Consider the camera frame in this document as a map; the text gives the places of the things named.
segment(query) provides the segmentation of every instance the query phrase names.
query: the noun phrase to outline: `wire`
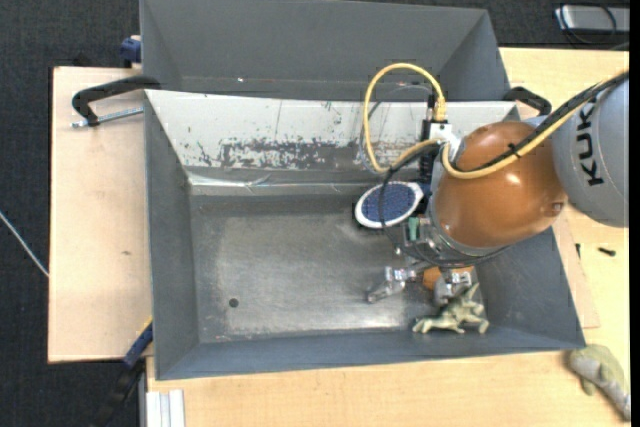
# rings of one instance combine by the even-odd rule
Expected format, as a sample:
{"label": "wire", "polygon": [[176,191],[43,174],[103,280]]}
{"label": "wire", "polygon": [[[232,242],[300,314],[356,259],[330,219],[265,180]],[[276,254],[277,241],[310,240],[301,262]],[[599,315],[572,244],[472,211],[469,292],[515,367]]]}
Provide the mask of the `wire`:
{"label": "wire", "polygon": [[38,257],[35,255],[35,253],[33,251],[31,251],[31,248],[27,245],[27,243],[24,241],[24,239],[20,236],[20,234],[18,233],[18,230],[15,229],[15,227],[13,226],[13,224],[11,224],[9,219],[7,219],[7,217],[2,213],[2,210],[0,210],[0,219],[2,219],[4,224],[7,225],[7,228],[9,228],[11,233],[13,233],[15,235],[15,237],[18,239],[18,242],[20,242],[20,244],[22,245],[24,250],[31,257],[31,259],[33,260],[33,263],[35,263],[38,266],[38,269],[40,269],[40,271],[42,272],[42,274],[44,274],[48,278],[49,277],[49,271],[47,270],[47,268],[42,264],[42,262],[38,259]]}
{"label": "wire", "polygon": [[[398,69],[412,70],[416,73],[419,73],[430,82],[437,96],[436,103],[433,109],[434,121],[443,122],[446,119],[446,100],[442,93],[442,88],[440,86],[440,83],[427,70],[425,70],[424,68],[421,68],[420,66],[416,66],[415,64],[410,64],[410,63],[394,63],[382,68],[378,73],[376,73],[373,79],[371,79],[371,82],[369,83],[369,86],[367,87],[367,90],[364,96],[364,102],[362,107],[362,127],[364,130],[365,149],[367,150],[367,155],[369,157],[369,162],[371,163],[371,167],[373,167],[376,173],[384,173],[386,171],[389,171],[391,167],[393,167],[393,165],[391,167],[389,166],[382,167],[378,163],[378,160],[376,159],[375,153],[373,151],[373,145],[371,144],[371,127],[369,126],[369,102],[371,101],[371,95],[373,93],[373,90],[375,89],[380,79],[390,71],[398,70]],[[405,152],[403,152],[400,155],[400,157],[398,157],[398,159],[396,159],[395,162],[399,162],[402,158],[405,158],[406,155],[410,154],[412,150],[417,150],[420,147],[424,147],[425,142],[426,141],[422,141],[421,143],[418,143],[417,145],[407,149]]]}
{"label": "wire", "polygon": [[[399,91],[408,91],[408,90],[412,90],[412,89],[420,89],[423,91],[431,91],[431,89],[429,88],[429,86],[423,86],[423,85],[416,85],[416,84],[411,84],[411,85],[407,85],[407,86],[399,86],[395,89],[393,89],[392,91],[389,92],[390,96],[395,95],[396,93],[398,93]],[[380,107],[382,105],[382,100],[379,100],[372,108],[371,110],[368,112],[368,116],[369,116],[369,121],[371,121],[371,116],[372,114],[378,109],[378,107]],[[367,168],[367,170],[375,175],[380,175],[383,173],[380,173],[378,171],[376,171],[375,169],[373,169],[371,167],[371,165],[369,164],[369,159],[368,157],[365,155],[365,149],[364,149],[364,126],[360,129],[360,139],[358,139],[358,152],[359,152],[359,157],[360,157],[360,161],[363,163],[364,167]]]}
{"label": "wire", "polygon": [[570,98],[558,109],[549,114],[549,116],[536,128],[531,134],[522,139],[519,143],[513,145],[509,151],[506,151],[492,160],[470,170],[460,170],[455,168],[451,160],[449,160],[449,143],[446,143],[442,150],[442,164],[447,172],[454,178],[463,180],[481,178],[491,173],[495,173],[500,169],[513,163],[515,160],[522,158],[542,141],[555,132],[562,124],[564,124],[575,112],[577,112],[586,102],[595,98],[602,91],[621,84],[629,77],[629,72],[622,73],[606,82],[595,84],[585,89],[573,98]]}

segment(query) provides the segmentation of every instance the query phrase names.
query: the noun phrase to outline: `gray bin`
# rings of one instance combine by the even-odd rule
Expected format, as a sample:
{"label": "gray bin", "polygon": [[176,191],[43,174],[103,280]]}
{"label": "gray bin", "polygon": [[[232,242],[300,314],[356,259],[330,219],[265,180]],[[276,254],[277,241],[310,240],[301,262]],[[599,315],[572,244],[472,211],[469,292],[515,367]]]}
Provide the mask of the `gray bin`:
{"label": "gray bin", "polygon": [[[365,292],[384,266],[403,262],[384,236],[353,219],[353,203],[376,181],[358,162],[357,131],[327,129],[314,141],[296,139],[295,127],[270,132],[280,120],[277,105],[359,105],[369,78],[397,60],[437,74],[450,100],[500,100],[508,83],[486,12],[323,0],[141,0],[141,20],[144,72],[175,92],[148,92],[145,100],[159,379],[584,345],[551,230],[477,267],[491,321],[484,335],[412,333],[413,319],[427,311],[419,285],[367,304]],[[377,98],[401,79],[388,78]],[[265,99],[243,104],[237,96]],[[403,97],[403,108],[419,109],[420,96]],[[314,158],[266,166],[225,160],[224,145],[210,147],[225,127],[229,140],[240,130],[225,102],[271,109],[255,129],[268,129],[266,139],[283,151],[298,151],[282,146],[287,141],[301,142]],[[203,118],[205,105],[229,119]],[[398,123],[387,137],[401,142],[407,128]],[[243,141],[243,152],[259,151]]]}

